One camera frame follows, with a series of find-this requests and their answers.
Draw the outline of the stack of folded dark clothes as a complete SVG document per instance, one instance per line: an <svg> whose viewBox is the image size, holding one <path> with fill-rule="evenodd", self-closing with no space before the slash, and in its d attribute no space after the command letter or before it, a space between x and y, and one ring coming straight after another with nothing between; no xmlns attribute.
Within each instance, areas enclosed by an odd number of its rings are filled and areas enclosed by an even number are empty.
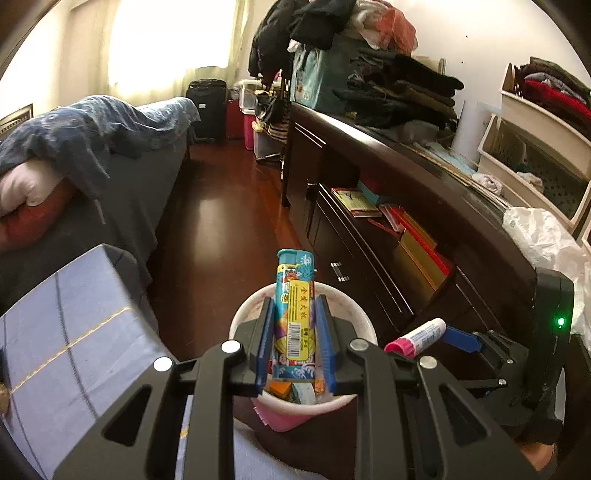
<svg viewBox="0 0 591 480"><path fill-rule="evenodd" d="M351 61L353 72L334 94L360 126L389 129L423 121L455 130L455 94L464 88L414 58L394 51L363 48Z"/></svg>

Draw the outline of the blue checked tablecloth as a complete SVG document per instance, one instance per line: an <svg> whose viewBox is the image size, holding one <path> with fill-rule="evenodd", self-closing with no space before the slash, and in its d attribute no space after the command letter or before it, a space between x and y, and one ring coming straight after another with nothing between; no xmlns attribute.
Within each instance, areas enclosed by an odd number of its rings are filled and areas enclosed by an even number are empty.
<svg viewBox="0 0 591 480"><path fill-rule="evenodd" d="M98 246L1 318L5 479L294 479L231 413L235 338L178 363L131 256Z"/></svg>

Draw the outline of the white curtain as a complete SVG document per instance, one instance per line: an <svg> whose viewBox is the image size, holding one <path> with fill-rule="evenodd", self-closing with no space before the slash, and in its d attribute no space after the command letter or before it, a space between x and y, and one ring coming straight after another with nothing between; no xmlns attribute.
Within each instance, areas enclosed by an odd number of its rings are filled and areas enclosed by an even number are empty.
<svg viewBox="0 0 591 480"><path fill-rule="evenodd" d="M59 102L106 94L143 105L193 80L238 79L252 1L74 1L65 24Z"/></svg>

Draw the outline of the bed with grey sheet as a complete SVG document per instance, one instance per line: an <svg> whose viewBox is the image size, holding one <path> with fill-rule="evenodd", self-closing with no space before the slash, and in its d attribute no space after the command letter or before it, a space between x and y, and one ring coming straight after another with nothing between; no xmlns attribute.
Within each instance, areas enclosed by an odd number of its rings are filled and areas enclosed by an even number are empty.
<svg viewBox="0 0 591 480"><path fill-rule="evenodd" d="M190 129L174 143L138 158L112 153L110 180L88 198L64 175L39 206L21 205L1 216L1 309L57 270L100 244L129 252L144 281L146 262L157 246L156 230L187 157Z"/></svg>

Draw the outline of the book with beige cover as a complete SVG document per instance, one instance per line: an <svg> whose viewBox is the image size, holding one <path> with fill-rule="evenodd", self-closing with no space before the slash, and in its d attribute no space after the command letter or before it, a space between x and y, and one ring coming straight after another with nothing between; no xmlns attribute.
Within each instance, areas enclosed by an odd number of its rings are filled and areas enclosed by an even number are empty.
<svg viewBox="0 0 591 480"><path fill-rule="evenodd" d="M379 218L382 212L356 189L332 188L332 196L355 218Z"/></svg>

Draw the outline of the white stacking baskets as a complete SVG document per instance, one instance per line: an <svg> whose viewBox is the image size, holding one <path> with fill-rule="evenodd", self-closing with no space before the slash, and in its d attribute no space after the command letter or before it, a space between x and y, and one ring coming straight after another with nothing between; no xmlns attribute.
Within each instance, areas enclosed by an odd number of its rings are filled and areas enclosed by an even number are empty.
<svg viewBox="0 0 591 480"><path fill-rule="evenodd" d="M512 206L552 213L578 236L590 222L590 88L549 60L508 64L501 109L478 146L478 171Z"/></svg>

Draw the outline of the wooden headboard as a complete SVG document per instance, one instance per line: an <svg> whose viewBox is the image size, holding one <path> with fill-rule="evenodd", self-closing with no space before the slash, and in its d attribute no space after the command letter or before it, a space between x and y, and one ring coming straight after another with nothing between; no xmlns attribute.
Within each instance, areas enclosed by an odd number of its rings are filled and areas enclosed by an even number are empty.
<svg viewBox="0 0 591 480"><path fill-rule="evenodd" d="M33 117L33 105L22 107L0 120L0 141L4 141L18 126Z"/></svg>

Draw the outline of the pink storage box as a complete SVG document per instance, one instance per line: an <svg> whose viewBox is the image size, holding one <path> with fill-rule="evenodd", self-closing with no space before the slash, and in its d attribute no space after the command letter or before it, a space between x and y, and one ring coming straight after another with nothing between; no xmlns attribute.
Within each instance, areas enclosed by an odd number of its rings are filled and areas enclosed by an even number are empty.
<svg viewBox="0 0 591 480"><path fill-rule="evenodd" d="M253 112L245 112L242 114L243 120L243 145L247 151L253 150L253 129L252 123L256 121L256 115Z"/></svg>

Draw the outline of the black suitcase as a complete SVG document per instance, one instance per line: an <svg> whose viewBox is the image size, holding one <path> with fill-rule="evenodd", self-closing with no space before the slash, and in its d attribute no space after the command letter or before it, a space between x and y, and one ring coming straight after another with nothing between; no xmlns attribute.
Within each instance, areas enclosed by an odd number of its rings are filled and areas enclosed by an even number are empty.
<svg viewBox="0 0 591 480"><path fill-rule="evenodd" d="M200 140L221 141L225 135L225 112L228 85L219 79L192 81L185 93L197 107L199 119L192 124L194 136Z"/></svg>

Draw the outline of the white pink glue stick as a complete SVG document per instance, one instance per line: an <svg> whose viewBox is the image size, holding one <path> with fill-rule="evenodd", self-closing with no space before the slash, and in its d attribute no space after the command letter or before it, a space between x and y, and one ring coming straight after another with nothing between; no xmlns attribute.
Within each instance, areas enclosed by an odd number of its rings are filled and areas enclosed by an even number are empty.
<svg viewBox="0 0 591 480"><path fill-rule="evenodd" d="M435 318L388 343L384 350L386 353L396 353L405 358L414 359L439 341L446 333L446 330L446 322L441 318Z"/></svg>

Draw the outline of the white plastic bag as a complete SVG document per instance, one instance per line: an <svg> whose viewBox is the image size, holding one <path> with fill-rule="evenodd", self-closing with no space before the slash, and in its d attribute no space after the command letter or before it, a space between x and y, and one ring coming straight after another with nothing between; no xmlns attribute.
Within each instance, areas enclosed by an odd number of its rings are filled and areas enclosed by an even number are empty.
<svg viewBox="0 0 591 480"><path fill-rule="evenodd" d="M533 267L559 271L573 281L571 332L590 350L590 253L544 209L511 207L504 213L503 228Z"/></svg>

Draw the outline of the dark wooden cabinet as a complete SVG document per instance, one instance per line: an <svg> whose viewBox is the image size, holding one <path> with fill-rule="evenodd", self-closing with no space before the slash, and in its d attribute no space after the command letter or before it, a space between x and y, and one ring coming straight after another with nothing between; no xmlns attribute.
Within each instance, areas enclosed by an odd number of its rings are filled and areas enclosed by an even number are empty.
<svg viewBox="0 0 591 480"><path fill-rule="evenodd" d="M294 105L283 204L318 277L358 302L381 344L434 317L530 345L535 268L468 180L345 118Z"/></svg>

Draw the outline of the white floral trash bin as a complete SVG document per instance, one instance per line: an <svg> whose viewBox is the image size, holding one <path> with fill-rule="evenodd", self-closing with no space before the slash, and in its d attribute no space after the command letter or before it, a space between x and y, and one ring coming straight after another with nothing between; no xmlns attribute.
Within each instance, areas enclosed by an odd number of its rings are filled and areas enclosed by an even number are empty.
<svg viewBox="0 0 591 480"><path fill-rule="evenodd" d="M238 326L262 318L270 306L270 371L263 378L262 391L252 400L257 415L276 432L294 429L315 416L341 409L353 395L334 395L322 377L315 330L315 298L325 298L332 317L352 324L356 338L377 344L370 318L351 297L317 281L279 281L257 290L242 303L232 319L229 337Z"/></svg>

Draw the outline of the teal snack wrapper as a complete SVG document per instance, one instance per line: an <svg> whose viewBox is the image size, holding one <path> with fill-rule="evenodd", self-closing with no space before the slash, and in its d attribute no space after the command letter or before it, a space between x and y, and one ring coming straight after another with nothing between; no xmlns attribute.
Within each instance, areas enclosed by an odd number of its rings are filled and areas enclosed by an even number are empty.
<svg viewBox="0 0 591 480"><path fill-rule="evenodd" d="M281 249L274 287L273 379L315 381L315 258L309 251Z"/></svg>

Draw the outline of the blue duvet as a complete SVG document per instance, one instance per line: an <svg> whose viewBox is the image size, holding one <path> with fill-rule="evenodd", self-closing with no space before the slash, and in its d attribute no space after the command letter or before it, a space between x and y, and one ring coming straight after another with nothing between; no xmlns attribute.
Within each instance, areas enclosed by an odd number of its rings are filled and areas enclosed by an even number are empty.
<svg viewBox="0 0 591 480"><path fill-rule="evenodd" d="M18 126L1 142L1 172L32 158L47 160L95 199L110 180L112 153L138 158L162 149L199 120L197 106L186 97L135 107L113 96L88 96Z"/></svg>

